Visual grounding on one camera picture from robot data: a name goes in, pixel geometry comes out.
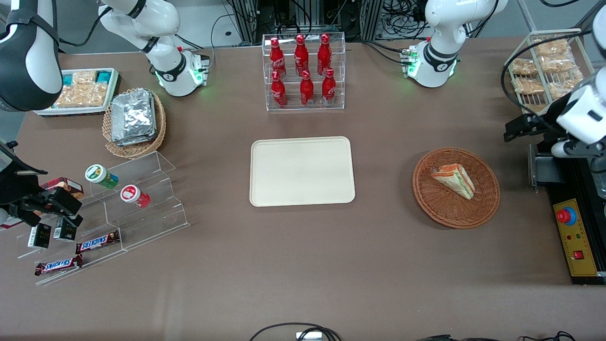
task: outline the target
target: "red button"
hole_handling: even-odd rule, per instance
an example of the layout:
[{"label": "red button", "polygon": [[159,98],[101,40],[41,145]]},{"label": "red button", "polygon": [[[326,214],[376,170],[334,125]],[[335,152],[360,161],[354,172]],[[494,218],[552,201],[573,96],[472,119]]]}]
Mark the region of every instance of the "red button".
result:
[{"label": "red button", "polygon": [[567,209],[561,209],[556,213],[556,218],[560,223],[566,224],[572,219],[572,215]]}]

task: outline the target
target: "sandwich slice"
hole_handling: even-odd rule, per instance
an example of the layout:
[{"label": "sandwich slice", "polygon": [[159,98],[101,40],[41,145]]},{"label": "sandwich slice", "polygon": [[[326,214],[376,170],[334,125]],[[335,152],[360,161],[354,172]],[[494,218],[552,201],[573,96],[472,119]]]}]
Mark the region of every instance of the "sandwich slice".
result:
[{"label": "sandwich slice", "polygon": [[458,163],[442,166],[431,176],[468,200],[473,198],[473,194],[476,192],[465,168]]}]

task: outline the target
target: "black box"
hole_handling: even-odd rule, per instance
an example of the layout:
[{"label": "black box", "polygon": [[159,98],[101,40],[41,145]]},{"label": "black box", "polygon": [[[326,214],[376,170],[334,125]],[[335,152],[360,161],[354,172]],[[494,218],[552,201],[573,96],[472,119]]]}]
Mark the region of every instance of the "black box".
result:
[{"label": "black box", "polygon": [[64,217],[57,219],[57,227],[55,228],[54,239],[74,241],[76,240],[76,228],[67,222]]},{"label": "black box", "polygon": [[38,224],[32,227],[30,232],[30,240],[27,242],[28,248],[45,248],[48,249],[50,242],[51,227],[45,224]]}]

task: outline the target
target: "aluminum foil package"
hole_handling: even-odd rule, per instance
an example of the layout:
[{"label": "aluminum foil package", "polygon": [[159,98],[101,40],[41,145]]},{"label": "aluminum foil package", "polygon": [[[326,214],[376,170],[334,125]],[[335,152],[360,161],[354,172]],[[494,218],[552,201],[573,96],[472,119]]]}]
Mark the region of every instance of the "aluminum foil package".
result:
[{"label": "aluminum foil package", "polygon": [[118,146],[147,142],[156,138],[153,94],[136,89],[112,100],[112,142]]}]

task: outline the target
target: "round wicker basket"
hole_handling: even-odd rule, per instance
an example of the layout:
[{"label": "round wicker basket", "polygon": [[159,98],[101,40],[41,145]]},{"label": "round wicker basket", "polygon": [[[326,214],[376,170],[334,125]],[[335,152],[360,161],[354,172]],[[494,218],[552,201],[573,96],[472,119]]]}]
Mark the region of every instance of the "round wicker basket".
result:
[{"label": "round wicker basket", "polygon": [[[131,93],[136,89],[127,90],[124,93]],[[112,107],[109,106],[103,115],[103,137],[109,141],[105,147],[107,150],[112,152],[117,157],[135,159],[143,155],[149,154],[157,150],[162,141],[164,141],[164,135],[166,134],[166,114],[164,113],[164,107],[160,102],[158,96],[153,93],[154,105],[156,111],[156,127],[158,129],[158,136],[155,140],[149,142],[143,142],[138,144],[132,144],[130,146],[119,147],[112,142]]]},{"label": "round wicker basket", "polygon": [[[431,173],[440,166],[460,163],[465,167],[476,192],[467,200],[435,180]],[[470,229],[488,221],[501,199],[499,183],[477,155],[458,148],[440,148],[425,154],[413,172],[413,192],[433,220],[455,229]]]}]

